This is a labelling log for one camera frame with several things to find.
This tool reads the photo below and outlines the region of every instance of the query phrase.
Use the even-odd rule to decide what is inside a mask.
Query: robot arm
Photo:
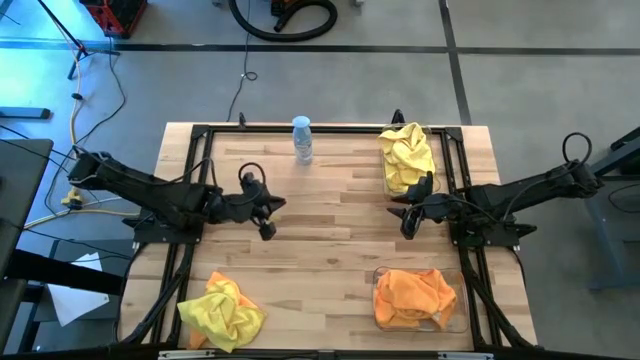
[[[522,236],[536,230],[533,225],[516,224],[513,212],[555,198],[589,198],[602,183],[589,166],[569,161],[543,174],[505,185],[476,185],[454,194],[432,194],[433,175],[428,173],[406,195],[393,200],[411,206],[388,209],[402,219],[400,231],[413,239],[424,219],[456,224],[464,235],[459,246],[518,246]]]
[[[285,200],[271,196],[267,186],[254,179],[253,173],[238,176],[242,194],[223,195],[222,188],[215,184],[180,181],[184,176],[166,181],[129,168],[108,153],[83,151],[69,173],[69,182],[80,189],[107,190],[119,195],[151,211],[162,224],[178,231],[202,223],[251,220],[259,227],[263,240],[271,239],[276,228],[268,222],[269,217],[285,204]]]

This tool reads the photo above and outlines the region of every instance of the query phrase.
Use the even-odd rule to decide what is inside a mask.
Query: gray floor
[[[272,24],[268,3],[253,1],[253,22]],[[214,8],[208,0],[150,2],[130,43],[244,40],[229,11]],[[49,3],[79,38],[103,40],[77,2]],[[362,9],[349,7],[347,0],[335,3],[340,9],[336,28],[313,44],[445,45],[436,0],[366,0]],[[458,46],[640,46],[640,3],[634,0],[449,0],[449,6]],[[60,38],[33,1],[13,0],[6,12],[22,25],[1,19],[0,40]],[[317,23],[316,12],[321,11],[301,12],[291,29]],[[252,44],[262,43],[252,39]],[[46,106],[55,114],[49,121],[0,123],[31,137],[52,138],[58,150],[68,150],[69,94],[76,86],[65,79],[70,62],[68,51],[0,50],[2,104]],[[463,55],[460,63],[472,122],[490,127],[503,182],[560,164],[561,141],[569,132],[591,136],[592,159],[597,160],[612,141],[640,123],[640,57]],[[165,123],[226,119],[242,72],[242,54],[125,52],[116,64],[127,105],[87,147],[152,171]],[[250,54],[249,70],[260,77],[245,83],[233,119],[242,111],[248,121],[288,121],[306,114],[316,122],[384,123],[401,108],[409,120],[460,124],[446,54],[262,52]],[[106,56],[83,61],[82,72],[87,100],[77,120],[79,134],[120,102]],[[10,137],[4,131],[0,135]],[[575,157],[583,151],[578,141],[571,144]],[[54,171],[49,166],[43,184],[51,181]],[[67,191],[64,179],[58,185],[53,199]],[[45,192],[45,187],[39,190],[31,219],[47,215],[42,205]],[[136,209],[124,202],[104,207]],[[522,258],[540,344],[554,350],[640,357],[640,291],[592,293],[586,288],[607,264],[582,202],[556,200],[519,217],[539,227],[523,241]],[[118,218],[107,216],[69,217],[40,230],[78,239],[131,236]],[[20,246],[46,253],[50,242],[25,234]],[[86,335],[88,326],[95,335]],[[102,344],[110,335],[109,323],[48,327],[38,338],[48,350]]]

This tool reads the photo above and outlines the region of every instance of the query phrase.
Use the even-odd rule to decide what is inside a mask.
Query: transparent tray
[[[373,299],[375,299],[375,290],[378,285],[378,279],[387,271],[392,270],[388,267],[379,267],[373,272]],[[403,270],[410,273],[424,272],[433,269],[393,269]],[[467,291],[465,287],[464,277],[458,269],[438,269],[442,273],[442,277],[456,293],[456,303],[454,305],[453,314],[447,322],[444,329],[433,320],[421,320],[419,327],[382,327],[376,321],[376,325],[382,331],[426,331],[426,332],[445,332],[445,333],[463,333],[469,327],[469,315],[467,312]]]
[[[389,124],[386,125],[385,127],[382,128],[382,132],[385,132],[387,130],[394,130],[394,131],[398,131],[400,129],[402,129],[405,125],[407,124]],[[429,146],[431,146],[431,129],[429,129],[428,126],[422,126],[422,131],[427,135],[427,141],[429,142]],[[395,196],[400,196],[400,195],[404,195],[405,193],[403,192],[396,192],[393,191],[391,189],[389,189],[389,187],[387,186],[387,173],[386,173],[386,168],[384,167],[384,153],[382,152],[382,149],[380,149],[380,164],[382,165],[382,187],[383,187],[383,191],[384,191],[384,195],[386,196],[387,200],[391,200],[392,197]],[[433,192],[436,192],[440,189],[440,180],[438,180],[438,177],[435,176],[436,174],[433,174]]]

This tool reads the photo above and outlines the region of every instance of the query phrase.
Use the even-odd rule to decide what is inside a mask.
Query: yellow towel
[[[378,143],[384,153],[384,173],[391,191],[404,193],[428,171],[435,174],[431,148],[418,123],[399,131],[387,130],[378,136]]]
[[[189,349],[206,339],[226,352],[246,345],[260,331],[266,314],[219,272],[211,274],[205,295],[178,303],[180,318],[191,327]]]

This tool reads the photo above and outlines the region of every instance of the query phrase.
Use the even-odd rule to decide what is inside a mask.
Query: red equipment
[[[93,20],[100,25],[104,36],[128,39],[147,0],[80,0]]]

